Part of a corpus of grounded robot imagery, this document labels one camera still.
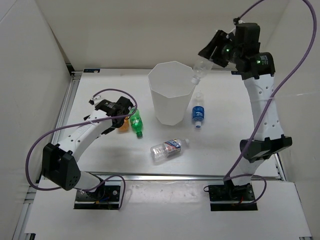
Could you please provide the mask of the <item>green plastic soda bottle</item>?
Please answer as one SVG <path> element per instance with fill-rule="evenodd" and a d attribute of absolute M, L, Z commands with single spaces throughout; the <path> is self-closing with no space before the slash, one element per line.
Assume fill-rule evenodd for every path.
<path fill-rule="evenodd" d="M 134 114 L 129 118 L 130 126 L 133 132 L 136 134 L 137 138 L 143 137 L 143 122 L 140 116 L 140 112 L 137 109 Z"/>

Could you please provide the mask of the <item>orange juice bottle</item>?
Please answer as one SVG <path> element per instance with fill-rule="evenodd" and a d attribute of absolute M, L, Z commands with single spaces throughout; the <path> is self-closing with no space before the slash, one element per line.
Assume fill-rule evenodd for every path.
<path fill-rule="evenodd" d="M 126 117 L 124 119 L 123 125 L 120 128 L 118 128 L 118 132 L 119 133 L 126 133 L 129 131 L 129 128 L 130 128 L 129 118 Z"/>

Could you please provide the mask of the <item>clear unlabeled plastic bottle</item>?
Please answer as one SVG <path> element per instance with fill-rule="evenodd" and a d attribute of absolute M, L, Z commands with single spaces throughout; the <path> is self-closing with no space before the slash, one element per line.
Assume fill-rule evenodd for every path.
<path fill-rule="evenodd" d="M 195 85 L 198 85 L 212 69 L 214 63 L 206 58 L 199 58 L 196 63 L 194 64 L 192 71 L 193 77 L 191 82 Z"/>

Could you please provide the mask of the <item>blue label Pocari bottle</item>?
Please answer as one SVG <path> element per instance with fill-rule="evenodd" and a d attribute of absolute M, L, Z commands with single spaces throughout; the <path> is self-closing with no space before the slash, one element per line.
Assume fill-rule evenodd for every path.
<path fill-rule="evenodd" d="M 200 129 L 202 127 L 204 119 L 204 95 L 201 92 L 197 92 L 192 102 L 192 122 L 196 129 Z"/>

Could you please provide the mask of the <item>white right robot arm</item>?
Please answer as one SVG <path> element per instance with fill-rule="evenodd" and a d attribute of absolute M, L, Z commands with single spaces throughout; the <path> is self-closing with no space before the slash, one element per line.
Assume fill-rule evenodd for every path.
<path fill-rule="evenodd" d="M 225 68 L 235 65 L 247 90 L 254 130 L 248 139 L 240 141 L 240 156 L 225 175 L 224 193 L 230 200 L 238 199 L 250 184 L 259 166 L 272 155 L 289 148 L 292 138 L 286 136 L 273 99 L 275 88 L 274 58 L 260 51 L 260 26 L 239 23 L 233 31 L 217 30 L 198 55 Z"/>

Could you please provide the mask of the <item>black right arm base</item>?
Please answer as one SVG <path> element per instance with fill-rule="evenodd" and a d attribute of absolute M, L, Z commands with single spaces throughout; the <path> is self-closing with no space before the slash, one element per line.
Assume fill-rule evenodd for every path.
<path fill-rule="evenodd" d="M 203 188 L 209 194 L 211 212 L 257 211 L 252 184 L 245 187 L 227 188 L 226 185 L 207 185 Z"/>

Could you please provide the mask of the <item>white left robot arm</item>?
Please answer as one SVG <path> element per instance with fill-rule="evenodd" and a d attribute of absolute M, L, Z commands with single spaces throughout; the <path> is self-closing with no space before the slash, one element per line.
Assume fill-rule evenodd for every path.
<path fill-rule="evenodd" d="M 84 118 L 84 125 L 77 127 L 57 144 L 48 143 L 43 148 L 41 173 L 66 191 L 73 188 L 84 190 L 93 200 L 100 200 L 105 195 L 105 187 L 100 184 L 103 180 L 81 171 L 77 162 L 97 138 L 120 128 L 124 124 L 122 116 L 129 114 L 134 105 L 123 96 L 117 102 L 97 96 L 90 103 L 94 109 Z M 121 118 L 100 121 L 102 118 L 118 116 Z"/>

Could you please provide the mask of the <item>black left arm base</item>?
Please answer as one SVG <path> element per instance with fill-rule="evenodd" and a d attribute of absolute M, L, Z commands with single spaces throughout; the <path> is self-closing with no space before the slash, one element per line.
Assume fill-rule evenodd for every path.
<path fill-rule="evenodd" d="M 122 191 L 120 180 L 107 181 L 94 192 L 78 190 L 73 208 L 75 210 L 119 210 Z"/>

